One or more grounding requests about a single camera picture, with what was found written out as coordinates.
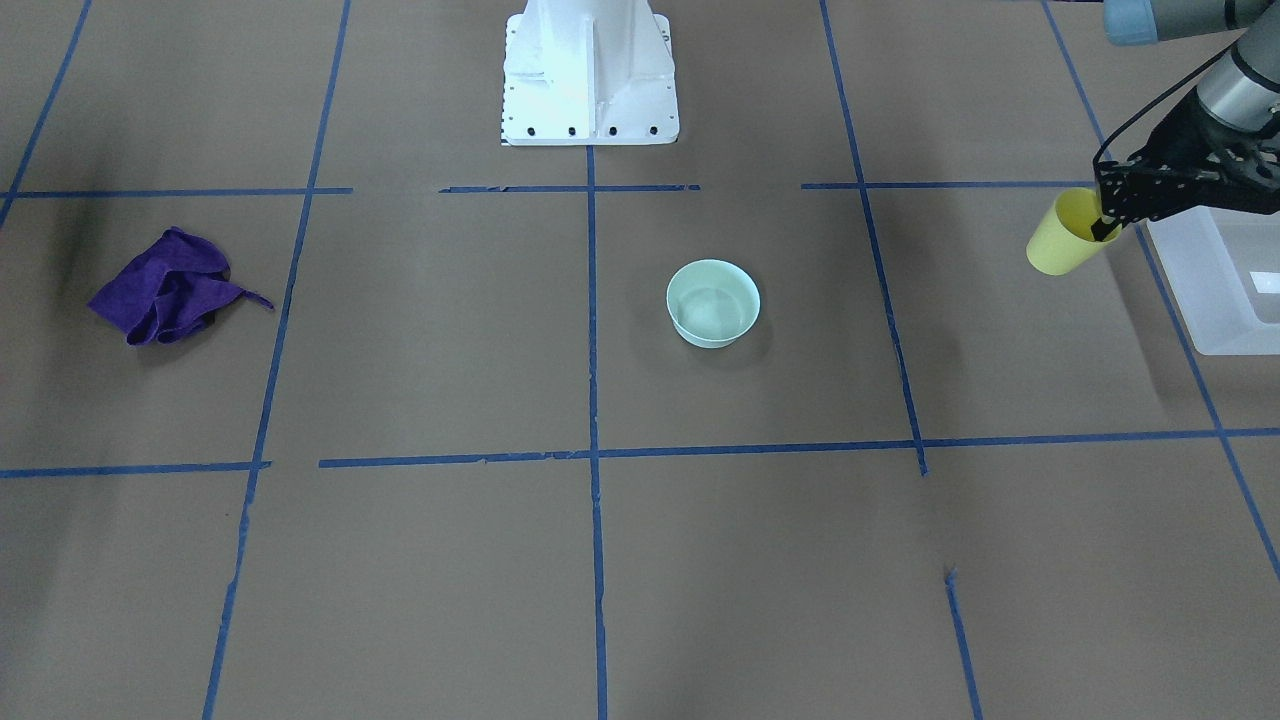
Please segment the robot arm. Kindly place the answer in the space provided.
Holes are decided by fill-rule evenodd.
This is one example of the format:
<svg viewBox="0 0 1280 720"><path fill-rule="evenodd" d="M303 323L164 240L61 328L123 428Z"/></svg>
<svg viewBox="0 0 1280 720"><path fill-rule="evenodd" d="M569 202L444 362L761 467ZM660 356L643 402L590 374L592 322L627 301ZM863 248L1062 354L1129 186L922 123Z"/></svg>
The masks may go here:
<svg viewBox="0 0 1280 720"><path fill-rule="evenodd" d="M1093 156L1096 209L1085 240L1193 208L1272 215L1279 208L1279 9L1275 1L1106 1L1116 46L1155 45L1231 31L1235 38L1140 109L1167 102L1146 142Z"/></svg>

